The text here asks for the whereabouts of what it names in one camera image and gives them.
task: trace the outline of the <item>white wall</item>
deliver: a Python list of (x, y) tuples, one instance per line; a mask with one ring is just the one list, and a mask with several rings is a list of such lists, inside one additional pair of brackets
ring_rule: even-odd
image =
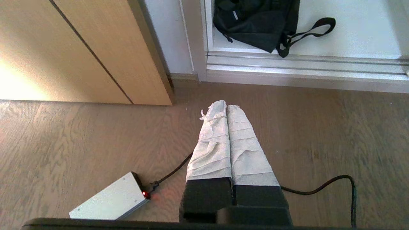
[(170, 73), (193, 72), (179, 0), (143, 0)]

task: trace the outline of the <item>bag strap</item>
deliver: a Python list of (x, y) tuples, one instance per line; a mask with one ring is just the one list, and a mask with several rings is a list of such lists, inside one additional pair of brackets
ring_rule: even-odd
[[(313, 30), (315, 28), (318, 28), (320, 26), (323, 26), (323, 25), (330, 25), (330, 28), (325, 33), (323, 33), (323, 34), (309, 33), (311, 30)], [(335, 19), (334, 18), (321, 18), (314, 24), (314, 26), (310, 30), (308, 30), (306, 32), (303, 32), (303, 33), (297, 33), (297, 34), (294, 34), (292, 36), (286, 36), (285, 38), (283, 38), (283, 40), (276, 47), (277, 52), (279, 53), (279, 55), (281, 57), (286, 57), (288, 55), (288, 53), (290, 52), (290, 47), (293, 44), (295, 44), (296, 42), (298, 42), (301, 39), (303, 39), (303, 38), (305, 38), (307, 36), (310, 36), (310, 35), (313, 35), (314, 37), (317, 37), (317, 38), (321, 37), (321, 36), (324, 36), (326, 34), (329, 34), (334, 28), (335, 28)], [(295, 37), (298, 37), (298, 36), (301, 36), (301, 35), (302, 35), (301, 38), (299, 38), (299, 39), (297, 39), (295, 41), (292, 41)], [(281, 44), (283, 44), (285, 49), (282, 50), (280, 48)]]

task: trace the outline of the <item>baseboard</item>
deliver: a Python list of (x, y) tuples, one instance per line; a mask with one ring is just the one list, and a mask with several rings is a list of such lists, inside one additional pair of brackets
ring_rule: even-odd
[(170, 73), (168, 74), (171, 84), (173, 87), (197, 87), (199, 84), (198, 75), (193, 74), (180, 74), (180, 73)]

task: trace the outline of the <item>black bag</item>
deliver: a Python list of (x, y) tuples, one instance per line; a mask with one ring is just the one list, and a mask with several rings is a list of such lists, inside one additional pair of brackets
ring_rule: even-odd
[(229, 42), (234, 38), (269, 53), (276, 48), (286, 57), (297, 41), (309, 35), (321, 37), (335, 27), (335, 19), (321, 18), (309, 31), (330, 25), (327, 32), (296, 34), (299, 7), (300, 0), (215, 0), (213, 23)]

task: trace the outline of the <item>cable connector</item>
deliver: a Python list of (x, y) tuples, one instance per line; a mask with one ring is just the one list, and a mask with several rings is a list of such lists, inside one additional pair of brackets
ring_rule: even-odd
[(149, 183), (149, 186), (146, 187), (146, 191), (148, 192), (148, 194), (151, 194), (153, 191), (155, 191), (155, 189), (159, 186), (159, 182), (157, 180), (155, 180), (152, 183)]

